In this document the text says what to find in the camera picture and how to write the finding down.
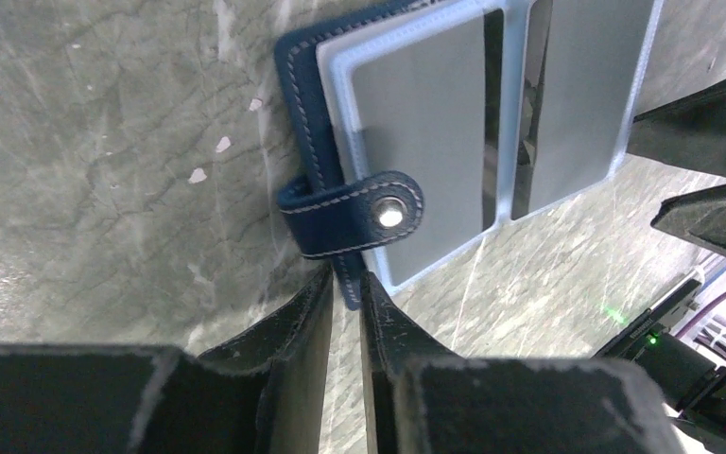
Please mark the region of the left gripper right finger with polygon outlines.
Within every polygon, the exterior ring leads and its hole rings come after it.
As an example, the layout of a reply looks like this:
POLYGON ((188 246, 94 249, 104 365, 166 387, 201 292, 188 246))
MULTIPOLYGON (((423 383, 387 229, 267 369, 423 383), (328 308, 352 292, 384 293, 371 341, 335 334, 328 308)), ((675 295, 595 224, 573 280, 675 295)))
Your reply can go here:
POLYGON ((614 358, 464 358, 363 275, 371 453, 679 453, 658 386, 614 358))

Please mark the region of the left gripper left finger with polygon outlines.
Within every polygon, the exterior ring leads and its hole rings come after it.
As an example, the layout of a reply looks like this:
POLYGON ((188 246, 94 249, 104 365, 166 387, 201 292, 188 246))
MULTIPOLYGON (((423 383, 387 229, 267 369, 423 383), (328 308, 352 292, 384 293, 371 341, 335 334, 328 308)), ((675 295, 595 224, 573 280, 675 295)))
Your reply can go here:
POLYGON ((288 303, 198 356, 0 343, 0 453, 315 453, 332 318, 321 267, 288 303))

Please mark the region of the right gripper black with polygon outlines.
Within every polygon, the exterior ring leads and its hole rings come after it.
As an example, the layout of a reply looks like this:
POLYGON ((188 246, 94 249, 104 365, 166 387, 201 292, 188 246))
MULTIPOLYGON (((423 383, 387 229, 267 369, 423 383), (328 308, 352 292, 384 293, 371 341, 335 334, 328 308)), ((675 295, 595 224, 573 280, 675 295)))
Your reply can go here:
MULTIPOLYGON (((726 257, 726 184, 662 202, 650 226, 726 257)), ((686 278, 595 353, 641 366, 677 412, 673 424, 714 453, 726 453, 726 366, 718 366, 669 331, 701 282, 686 278)))

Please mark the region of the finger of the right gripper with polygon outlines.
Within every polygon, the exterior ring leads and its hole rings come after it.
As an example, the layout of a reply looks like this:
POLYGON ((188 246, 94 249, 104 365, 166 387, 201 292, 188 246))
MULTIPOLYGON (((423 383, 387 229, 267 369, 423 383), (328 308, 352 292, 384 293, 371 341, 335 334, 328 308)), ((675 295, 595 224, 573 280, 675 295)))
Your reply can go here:
POLYGON ((726 79, 638 114, 628 153, 726 178, 726 79))

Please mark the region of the blue leather card holder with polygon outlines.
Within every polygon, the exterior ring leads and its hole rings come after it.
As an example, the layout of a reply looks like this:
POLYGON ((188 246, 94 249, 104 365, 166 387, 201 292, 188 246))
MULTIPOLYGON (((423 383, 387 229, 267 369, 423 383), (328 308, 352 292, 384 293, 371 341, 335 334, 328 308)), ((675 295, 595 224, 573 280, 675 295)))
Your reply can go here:
POLYGON ((274 47, 303 172, 277 204, 351 310, 620 167, 659 1, 386 1, 274 47))

